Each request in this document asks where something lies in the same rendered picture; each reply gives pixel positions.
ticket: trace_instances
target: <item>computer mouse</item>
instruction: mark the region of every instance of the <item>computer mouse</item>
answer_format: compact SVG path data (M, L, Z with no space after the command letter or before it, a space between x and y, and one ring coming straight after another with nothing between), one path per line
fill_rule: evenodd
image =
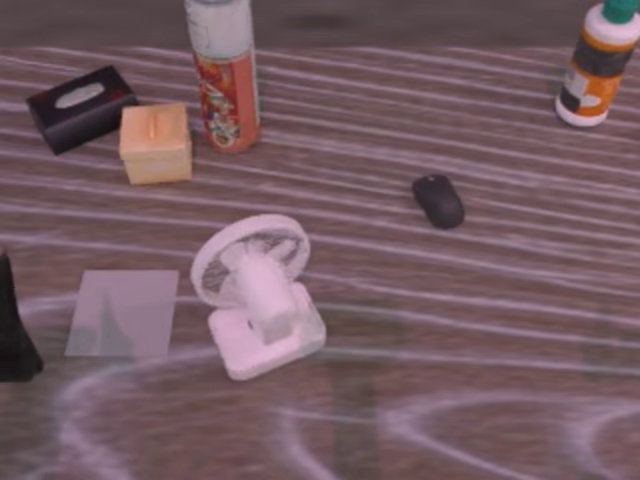
M434 227L448 230L464 222L464 205L444 175L429 175L413 183L413 195Z

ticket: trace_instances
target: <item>dark background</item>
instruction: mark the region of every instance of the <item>dark background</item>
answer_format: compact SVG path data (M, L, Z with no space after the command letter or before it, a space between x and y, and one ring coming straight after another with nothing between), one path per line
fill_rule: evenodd
M254 0L259 47L570 46L597 0ZM0 46L188 47L181 0L0 0Z

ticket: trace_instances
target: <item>white square base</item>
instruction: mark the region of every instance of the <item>white square base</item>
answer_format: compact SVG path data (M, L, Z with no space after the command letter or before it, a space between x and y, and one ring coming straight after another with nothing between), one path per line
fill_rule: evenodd
M209 329L232 380L250 380L324 347L326 327L306 288L295 283L292 290L300 321L289 337L271 345L254 333L244 309L218 309L209 316Z

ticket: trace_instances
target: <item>striped table surface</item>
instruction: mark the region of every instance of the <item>striped table surface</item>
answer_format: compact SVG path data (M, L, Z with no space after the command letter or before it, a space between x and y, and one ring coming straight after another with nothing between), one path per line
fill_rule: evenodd
M46 370L0 385L0 479L640 478L640 64L610 119L555 117L570 51L261 51L260 145L202 136L186 51L0 51L0 243ZM55 157L24 99L113 64L184 102L192 182L132 187L112 134ZM410 185L467 208L431 227ZM327 347L228 380L188 272L258 213L309 232ZM65 358L90 269L179 270L170 355Z

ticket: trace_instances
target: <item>glue bottle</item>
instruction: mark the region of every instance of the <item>glue bottle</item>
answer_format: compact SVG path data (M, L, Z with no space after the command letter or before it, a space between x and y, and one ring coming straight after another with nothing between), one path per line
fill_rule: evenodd
M205 132L223 153L260 134L251 0L185 0Z
M587 13L556 111L576 127L594 127L609 113L624 69L640 39L638 0L606 0Z

